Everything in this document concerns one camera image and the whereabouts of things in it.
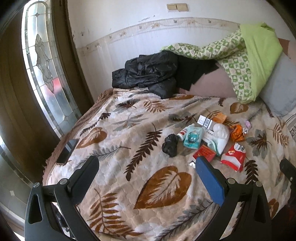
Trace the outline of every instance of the teal package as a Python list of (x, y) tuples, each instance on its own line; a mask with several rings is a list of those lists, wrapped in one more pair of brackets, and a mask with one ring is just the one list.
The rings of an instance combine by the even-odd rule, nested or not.
[(190, 149), (198, 149), (202, 141), (202, 127), (191, 127), (185, 137), (184, 146)]

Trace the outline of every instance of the screw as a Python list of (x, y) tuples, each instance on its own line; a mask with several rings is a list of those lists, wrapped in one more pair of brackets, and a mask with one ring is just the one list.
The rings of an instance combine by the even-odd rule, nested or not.
[(257, 186), (257, 187), (262, 187), (262, 183), (259, 182), (259, 181), (257, 181), (257, 182), (256, 182), (256, 186)]
[(233, 178), (229, 178), (229, 179), (227, 179), (227, 182), (228, 182), (229, 184), (235, 184), (235, 180), (234, 180)]
[(39, 186), (40, 186), (40, 183), (34, 183), (34, 185), (33, 185), (34, 188), (37, 188)]
[(60, 180), (60, 184), (62, 184), (62, 185), (64, 185), (64, 184), (66, 184), (68, 182), (68, 179), (66, 179), (66, 178), (63, 178), (62, 180)]

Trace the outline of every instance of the wall switch plate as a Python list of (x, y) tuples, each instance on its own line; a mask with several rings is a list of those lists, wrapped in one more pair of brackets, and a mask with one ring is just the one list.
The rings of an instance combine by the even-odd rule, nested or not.
[(169, 11), (177, 10), (177, 4), (175, 3), (167, 4), (167, 8)]
[(179, 12), (188, 12), (187, 3), (177, 3), (176, 5)]

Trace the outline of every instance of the brown blanket trim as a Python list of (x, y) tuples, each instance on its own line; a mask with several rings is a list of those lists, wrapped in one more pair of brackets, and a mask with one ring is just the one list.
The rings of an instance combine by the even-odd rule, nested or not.
[(96, 103), (76, 122), (72, 130), (69, 131), (59, 142), (57, 147), (54, 149), (50, 158), (46, 160), (46, 168), (43, 175), (43, 185), (46, 185), (47, 178), (52, 172), (52, 169), (57, 161), (57, 158), (61, 154), (62, 150), (66, 146), (67, 142), (77, 134), (77, 132), (86, 125), (86, 123), (100, 110), (101, 106), (113, 95), (113, 89), (105, 90), (100, 96)]

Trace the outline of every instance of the green and white checkered pattern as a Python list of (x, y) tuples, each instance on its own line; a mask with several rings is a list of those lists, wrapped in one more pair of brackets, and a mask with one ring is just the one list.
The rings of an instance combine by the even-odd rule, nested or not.
[(163, 50), (193, 59), (217, 59), (231, 79), (238, 100), (241, 103), (249, 103), (252, 99), (251, 70), (248, 52), (241, 35), (239, 29), (226, 38), (204, 47), (177, 43)]

